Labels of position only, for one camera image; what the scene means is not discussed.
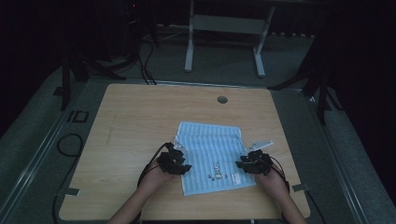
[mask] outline blue towel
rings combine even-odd
[[[254,179],[235,164],[246,150],[238,127],[180,122],[176,141],[184,147],[181,177],[185,196],[254,186]]]

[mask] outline wooden table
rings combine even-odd
[[[228,99],[218,102],[219,96]],[[173,141],[181,121],[238,126],[246,146],[272,140],[266,150],[282,164],[290,185],[300,183],[289,146],[268,90],[204,86],[111,84],[92,125],[70,184],[64,220],[109,219],[132,194],[155,151]],[[291,197],[308,217],[302,191]],[[174,178],[147,203],[144,220],[279,218],[275,202],[258,186],[183,196]]]

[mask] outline gray carpet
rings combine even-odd
[[[267,77],[259,78],[256,76],[251,52],[251,43],[255,42],[250,41],[250,38],[244,39],[241,47],[225,41],[207,41],[207,35],[201,34],[196,39],[191,73],[183,71],[186,53],[185,35],[166,39],[161,42],[159,49],[153,51],[148,61],[148,70],[159,82],[266,87],[294,76],[312,43],[312,39],[305,37],[269,36],[262,54]],[[149,45],[144,45],[142,58],[145,59],[147,55],[149,55]],[[119,74],[128,77],[124,82],[142,82],[137,65],[126,71],[122,70]],[[41,142],[46,139],[46,134],[51,131],[51,125],[61,116],[67,118],[71,110],[90,113],[86,123],[62,120],[62,128],[57,130],[56,137],[49,142],[48,154],[34,176],[30,188],[16,206],[10,223],[52,223],[54,195],[73,163],[73,158],[66,158],[57,151],[55,143],[69,133],[78,133],[85,141],[106,86],[114,82],[95,74],[94,71],[91,72],[92,78],[88,83],[73,82],[76,100],[64,113],[59,111],[61,97],[52,95],[54,89],[61,85],[60,70],[51,75],[26,106],[19,119],[0,140],[2,155],[0,202],[4,203],[23,168],[40,148]],[[300,89],[302,85],[304,81],[290,88]],[[318,124],[315,116],[316,104],[310,103],[298,91],[274,91],[273,96],[300,178],[311,188],[310,192],[327,223],[394,223],[396,210],[380,184],[345,113],[334,109],[327,111],[327,127],[324,128]],[[75,153],[79,145],[76,138],[70,137],[63,141],[61,147],[70,153]],[[359,198],[366,220],[357,220],[351,212],[354,209],[348,204],[348,194],[342,185],[343,179],[340,178],[340,171],[332,160],[334,150],[338,156],[336,159],[343,164],[347,180],[350,181],[354,193]],[[308,201],[312,212],[307,219],[308,223],[321,223],[313,202],[309,199]],[[56,210],[59,210],[61,204],[62,197],[56,203]],[[280,223],[277,220],[258,221]]]

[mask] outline white metal frame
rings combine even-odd
[[[259,45],[253,48],[253,55],[256,62],[258,76],[265,77],[264,66],[262,63],[262,47],[264,46],[265,37],[268,34],[268,29],[274,15],[274,11],[275,7],[270,7],[266,20],[198,15],[194,14],[194,1],[190,0],[189,45],[187,46],[184,70],[186,72],[191,72],[192,70],[194,30],[232,32],[261,36]]]

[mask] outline dark background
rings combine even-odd
[[[72,45],[106,61],[135,50],[129,42],[123,46],[125,36],[131,39],[125,4],[122,0],[1,1],[0,134],[43,80],[59,68],[65,47]],[[396,95],[396,4],[365,0],[341,5],[332,7],[321,1],[278,4],[270,32],[317,35],[322,28],[319,52],[325,51],[332,60],[331,86],[395,203],[396,105],[392,97]],[[157,1],[155,6],[150,10],[156,22],[188,24],[189,1]],[[230,2],[216,5],[217,13],[225,15],[264,16],[260,7],[236,8]],[[212,9],[210,5],[197,8],[209,13]]]

